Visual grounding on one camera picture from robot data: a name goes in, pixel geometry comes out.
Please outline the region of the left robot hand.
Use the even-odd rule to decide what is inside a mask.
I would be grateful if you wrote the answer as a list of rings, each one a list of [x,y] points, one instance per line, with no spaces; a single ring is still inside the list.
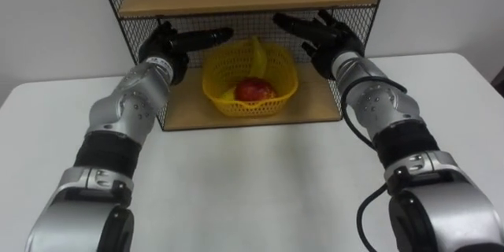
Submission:
[[[187,31],[179,33],[169,22],[155,28],[138,50],[138,61],[152,61],[155,58],[165,61],[163,68],[171,68],[171,85],[181,83],[189,65],[188,53],[206,50],[226,43],[234,35],[229,27]]]

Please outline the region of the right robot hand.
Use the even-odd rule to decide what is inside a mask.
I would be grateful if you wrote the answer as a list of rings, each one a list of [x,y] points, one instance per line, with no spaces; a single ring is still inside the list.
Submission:
[[[364,57],[365,47],[347,24],[337,21],[328,11],[319,10],[318,16],[324,24],[316,18],[303,20],[285,13],[275,13],[272,21],[286,33],[303,39],[301,47],[316,71],[327,80],[335,80],[332,66],[336,58],[346,52]]]

